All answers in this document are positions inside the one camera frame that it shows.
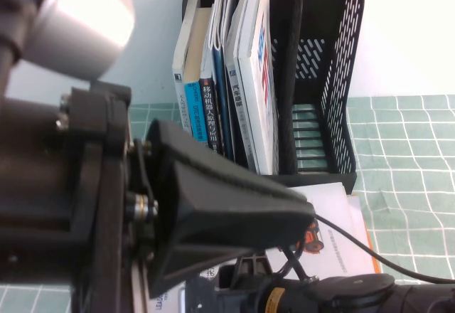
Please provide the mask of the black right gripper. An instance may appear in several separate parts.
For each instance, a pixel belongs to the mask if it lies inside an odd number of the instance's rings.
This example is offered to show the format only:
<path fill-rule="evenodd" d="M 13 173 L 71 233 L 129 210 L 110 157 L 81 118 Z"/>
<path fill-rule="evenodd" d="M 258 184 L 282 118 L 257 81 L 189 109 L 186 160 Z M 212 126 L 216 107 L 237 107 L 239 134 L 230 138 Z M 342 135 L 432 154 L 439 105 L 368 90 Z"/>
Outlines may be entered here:
<path fill-rule="evenodd" d="M 186 281 L 185 312 L 254 312 L 258 296 L 273 274 L 265 252 L 222 265 L 213 279 L 198 275 Z"/>

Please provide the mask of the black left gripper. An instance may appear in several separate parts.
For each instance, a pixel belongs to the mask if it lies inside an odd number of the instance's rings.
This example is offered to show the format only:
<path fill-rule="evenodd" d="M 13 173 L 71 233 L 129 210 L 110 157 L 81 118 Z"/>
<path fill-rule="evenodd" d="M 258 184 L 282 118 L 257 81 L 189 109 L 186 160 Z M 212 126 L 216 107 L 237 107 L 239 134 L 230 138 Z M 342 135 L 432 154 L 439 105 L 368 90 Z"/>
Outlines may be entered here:
<path fill-rule="evenodd" d="M 58 106 L 1 101 L 1 281 L 69 285 L 72 312 L 146 312 L 158 212 L 127 86 L 96 81 Z"/>

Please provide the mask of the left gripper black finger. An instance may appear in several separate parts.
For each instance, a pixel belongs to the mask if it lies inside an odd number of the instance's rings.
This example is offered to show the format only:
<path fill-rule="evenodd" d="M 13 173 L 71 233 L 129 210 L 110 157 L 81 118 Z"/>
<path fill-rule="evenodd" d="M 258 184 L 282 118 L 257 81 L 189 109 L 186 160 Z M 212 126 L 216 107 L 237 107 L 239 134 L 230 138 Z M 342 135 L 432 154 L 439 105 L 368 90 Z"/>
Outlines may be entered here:
<path fill-rule="evenodd" d="M 305 196 L 204 147 L 176 123 L 152 122 L 148 165 L 160 206 L 307 206 Z"/>
<path fill-rule="evenodd" d="M 225 178 L 177 160 L 154 161 L 148 177 L 158 202 L 150 297 L 219 263 L 291 245 L 315 216 L 299 194 L 238 166 Z"/>

